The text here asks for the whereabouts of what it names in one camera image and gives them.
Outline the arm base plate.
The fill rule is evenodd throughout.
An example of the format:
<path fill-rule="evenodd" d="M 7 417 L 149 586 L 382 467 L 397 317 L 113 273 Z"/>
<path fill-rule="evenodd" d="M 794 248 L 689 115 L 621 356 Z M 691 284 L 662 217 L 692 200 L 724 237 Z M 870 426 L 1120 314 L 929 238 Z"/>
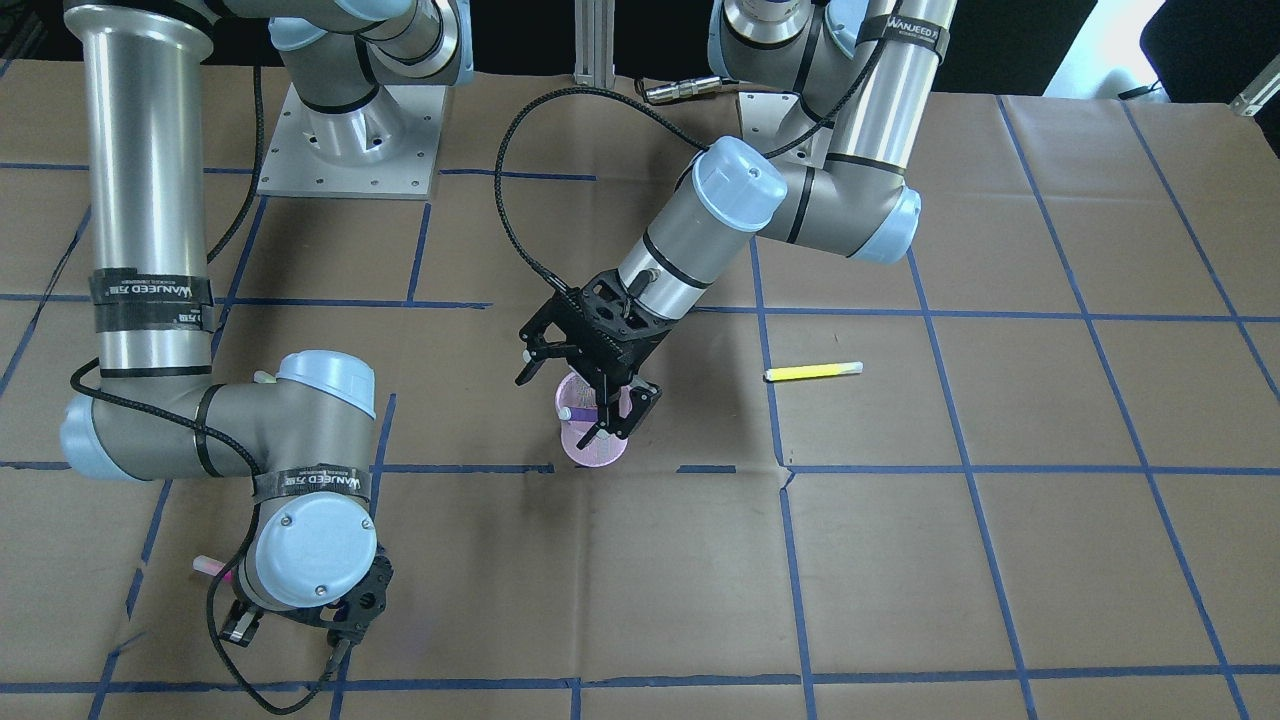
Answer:
<path fill-rule="evenodd" d="M 760 154 L 795 141 L 810 127 L 795 94 L 740 92 L 739 114 L 742 140 Z"/>
<path fill-rule="evenodd" d="M 440 86 L 390 86 L 364 108 L 326 114 L 289 88 L 259 191 L 312 199 L 429 199 L 449 95 Z"/>

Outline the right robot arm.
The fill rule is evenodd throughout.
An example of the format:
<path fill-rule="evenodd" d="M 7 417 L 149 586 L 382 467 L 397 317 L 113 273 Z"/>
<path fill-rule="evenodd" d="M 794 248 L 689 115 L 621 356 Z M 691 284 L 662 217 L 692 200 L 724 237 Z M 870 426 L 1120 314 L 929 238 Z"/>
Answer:
<path fill-rule="evenodd" d="M 228 17 L 269 19 L 330 163 L 420 161 L 389 87 L 474 73 L 466 1 L 69 1 L 84 50 L 102 387 L 77 391 L 60 442 L 95 479 L 251 478 L 250 544 L 230 564 L 220 637 L 246 646 L 273 612 L 346 650 L 392 578 L 369 512 L 374 372 L 306 350 L 264 380 L 212 380 L 200 65 Z"/>

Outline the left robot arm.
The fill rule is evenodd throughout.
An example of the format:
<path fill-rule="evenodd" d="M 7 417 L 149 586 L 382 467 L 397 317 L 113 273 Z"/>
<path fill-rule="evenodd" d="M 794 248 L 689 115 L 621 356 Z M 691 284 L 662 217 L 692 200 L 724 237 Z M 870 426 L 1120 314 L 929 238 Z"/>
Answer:
<path fill-rule="evenodd" d="M 954 1 L 718 1 L 718 76 L 791 94 L 795 106 L 740 137 L 695 142 L 675 193 L 613 269 L 580 287 L 539 263 L 552 297 L 521 328 L 530 382 L 549 359 L 566 451 L 612 462 L 660 397 L 643 363 L 755 236 L 891 264 L 922 200 L 905 170 Z"/>

